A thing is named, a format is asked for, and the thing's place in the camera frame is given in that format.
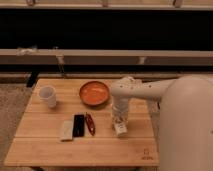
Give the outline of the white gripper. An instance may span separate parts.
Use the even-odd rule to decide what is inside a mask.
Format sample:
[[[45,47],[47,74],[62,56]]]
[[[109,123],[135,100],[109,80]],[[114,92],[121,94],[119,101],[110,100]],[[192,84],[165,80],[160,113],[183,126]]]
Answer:
[[[113,98],[112,118],[115,123],[128,122],[129,101],[129,98]]]

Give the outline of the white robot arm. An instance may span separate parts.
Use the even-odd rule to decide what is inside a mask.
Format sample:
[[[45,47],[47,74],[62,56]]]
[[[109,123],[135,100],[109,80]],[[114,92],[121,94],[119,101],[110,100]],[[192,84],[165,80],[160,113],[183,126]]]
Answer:
[[[110,86],[112,114],[128,114],[132,98],[160,103],[159,171],[213,171],[213,77],[189,75]]]

